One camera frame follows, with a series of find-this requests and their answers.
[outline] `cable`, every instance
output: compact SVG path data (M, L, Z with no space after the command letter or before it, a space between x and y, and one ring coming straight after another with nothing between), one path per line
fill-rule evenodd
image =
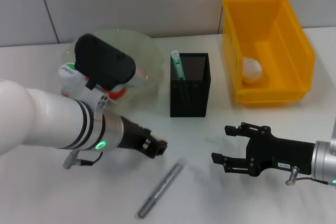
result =
M99 156L96 158L95 161L93 161L93 163L95 164L96 162L98 162L102 155L103 155L103 152L101 152L101 153L99 154Z
M91 160L85 160L85 159L77 159L75 162L75 165L80 165L80 166L92 166L94 165L96 162L99 161L99 159L101 158L101 156L103 155L103 152L101 152L99 154L99 156L96 158L96 160L91 161Z
M317 183L321 183L321 184L324 184L324 185L328 184L328 182L317 180L317 179L312 179L312 178L309 178L309 177L297 178L296 180L311 180L311 181L314 181L314 182L317 182Z

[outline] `white ball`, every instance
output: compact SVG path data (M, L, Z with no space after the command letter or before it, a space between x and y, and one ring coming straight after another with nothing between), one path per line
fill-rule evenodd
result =
M243 57L243 82L256 83L263 75L263 67L255 59Z

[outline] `green marker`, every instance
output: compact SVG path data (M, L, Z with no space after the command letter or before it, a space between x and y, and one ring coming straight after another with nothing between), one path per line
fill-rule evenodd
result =
M173 59L174 69L176 73L176 78L179 81L180 79L185 80L183 66L180 58L180 54L177 50L171 52L171 57Z

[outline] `marker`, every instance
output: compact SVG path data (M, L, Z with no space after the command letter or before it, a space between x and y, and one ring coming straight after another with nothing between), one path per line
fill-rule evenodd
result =
M182 67L182 62L180 54L177 50L171 52L171 57L173 59L173 64L176 72L176 78L179 81L180 79L185 80L184 71Z
M167 191L168 187L174 181L174 179L178 176L178 174L182 171L185 166L185 161L177 161L176 164L171 168L171 170L167 173L167 175L161 180L158 186L155 188L154 192L149 196L146 203L142 206L140 211L138 212L138 216L143 219L152 207L157 203L157 201L162 197L162 195Z

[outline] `yellow plastic bin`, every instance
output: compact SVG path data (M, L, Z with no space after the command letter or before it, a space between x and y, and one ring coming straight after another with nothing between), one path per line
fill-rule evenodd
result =
M236 102L281 104L310 90L315 55L288 0L223 0L223 52ZM259 61L261 80L242 81L243 57Z

